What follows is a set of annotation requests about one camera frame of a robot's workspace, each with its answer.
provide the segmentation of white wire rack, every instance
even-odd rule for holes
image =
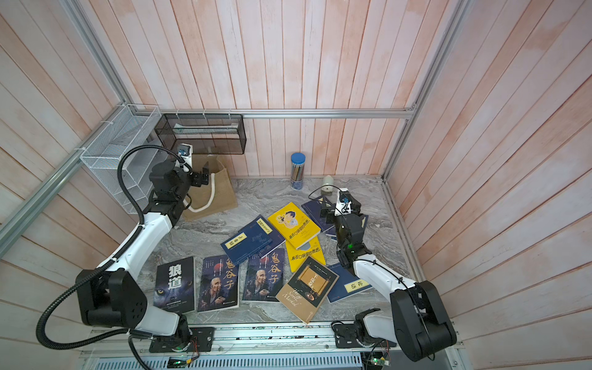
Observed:
[[[125,153],[146,141],[161,116],[156,106],[149,115],[134,115],[132,106],[126,105],[109,121],[109,125],[97,135],[81,156],[83,163],[128,213],[136,211],[119,186],[117,166]],[[155,140],[150,144],[160,145],[160,141]],[[123,182],[142,209],[148,205],[148,196],[152,190],[152,183],[148,179],[150,170],[166,157],[163,151],[144,149],[132,154],[123,166]]]

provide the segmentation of book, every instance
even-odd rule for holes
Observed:
[[[258,215],[220,245],[232,263],[239,265],[253,255],[269,254],[284,241],[282,234],[262,215]]]
[[[362,229],[366,231],[366,226],[368,225],[368,215],[365,214],[362,217]],[[329,229],[325,231],[325,235],[331,237],[333,240],[337,240],[337,233],[335,232],[335,228]]]
[[[333,203],[331,203],[327,197],[321,195],[314,200],[304,203],[302,205],[302,209],[312,219],[312,221],[321,228],[321,231],[326,232],[329,229],[334,229],[335,224],[328,224],[326,219],[321,217],[321,205],[323,202],[325,202],[329,207],[333,205]]]
[[[365,280],[352,275],[348,270],[343,268],[341,263],[327,266],[327,268],[339,275],[335,286],[327,295],[327,299],[331,303],[372,288],[372,285],[368,284]]]
[[[204,258],[198,312],[239,306],[239,266],[227,255]]]
[[[243,301],[279,302],[275,297],[284,286],[285,250],[276,248],[267,256],[251,256],[243,289]]]
[[[290,242],[286,241],[286,253],[288,254],[288,261],[292,272],[296,271],[308,256],[312,256],[323,265],[325,264],[325,256],[323,255],[323,250],[321,249],[321,243],[318,241],[318,237],[313,237],[307,245],[310,247],[305,248],[306,246],[304,246],[302,249],[298,250],[294,248]]]
[[[280,289],[278,300],[308,325],[338,277],[309,256]]]
[[[321,228],[292,202],[272,214],[268,220],[296,249],[321,232]]]
[[[154,306],[178,314],[195,309],[194,257],[164,263],[156,268]]]

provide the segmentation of cartoon boy illustration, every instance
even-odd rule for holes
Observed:
[[[292,229],[295,226],[298,226],[298,220],[296,219],[296,212],[288,211],[285,215],[279,215],[277,218],[278,222],[284,224],[285,227],[288,229]]]

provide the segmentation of pencil holder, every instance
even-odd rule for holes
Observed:
[[[306,156],[302,153],[292,154],[292,174],[290,180],[292,180],[292,188],[296,190],[302,189],[304,180],[304,162]]]

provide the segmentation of wooden wall panel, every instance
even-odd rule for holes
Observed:
[[[61,5],[22,0],[0,2],[0,101],[4,223],[120,100]],[[37,320],[81,269],[96,267],[135,225],[79,170],[0,261],[3,359],[74,366],[79,351],[37,343]],[[48,332],[59,341],[88,337],[75,295],[57,308]]]
[[[458,0],[81,3],[133,103],[404,108],[417,98]],[[381,174],[400,132],[398,120],[385,119],[252,125],[249,154],[228,158],[233,175],[285,176],[294,152],[307,156],[306,174]]]
[[[470,9],[388,184],[475,369],[588,368],[592,1],[494,6]]]

